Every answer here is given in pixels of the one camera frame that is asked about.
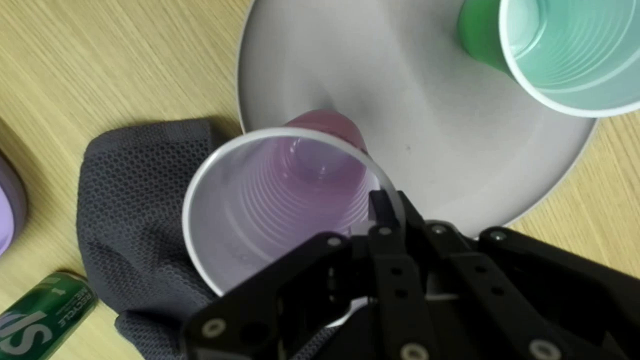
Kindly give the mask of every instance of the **white paper plate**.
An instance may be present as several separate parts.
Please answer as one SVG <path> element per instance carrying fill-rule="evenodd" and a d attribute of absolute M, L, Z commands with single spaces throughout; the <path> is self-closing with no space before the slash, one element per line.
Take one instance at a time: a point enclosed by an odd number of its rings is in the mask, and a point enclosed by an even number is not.
<path fill-rule="evenodd" d="M 330 108 L 425 218 L 473 235 L 533 205 L 594 119 L 567 118 L 472 61 L 460 0 L 257 0 L 239 52 L 245 129 Z"/>

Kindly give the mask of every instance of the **table surface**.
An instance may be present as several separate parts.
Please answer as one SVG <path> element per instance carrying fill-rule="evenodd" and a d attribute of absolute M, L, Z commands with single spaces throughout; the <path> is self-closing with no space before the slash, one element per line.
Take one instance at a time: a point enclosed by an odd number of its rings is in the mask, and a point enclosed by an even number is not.
<path fill-rule="evenodd" d="M 0 309 L 55 268 L 81 272 L 81 151 L 111 127 L 211 115 L 235 127 L 250 0 L 0 0 L 0 150 L 29 221 L 0 258 Z M 512 228 L 640 276 L 640 114 L 601 119 L 559 185 Z M 139 358 L 103 304 L 54 358 Z"/>

